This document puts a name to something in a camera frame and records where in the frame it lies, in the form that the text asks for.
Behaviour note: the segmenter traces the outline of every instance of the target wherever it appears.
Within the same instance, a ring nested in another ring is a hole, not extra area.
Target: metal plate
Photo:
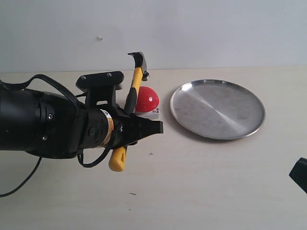
[[[171,111],[185,128],[218,140],[249,136],[265,118],[258,97],[223,80],[196,80],[182,85],[171,98]]]

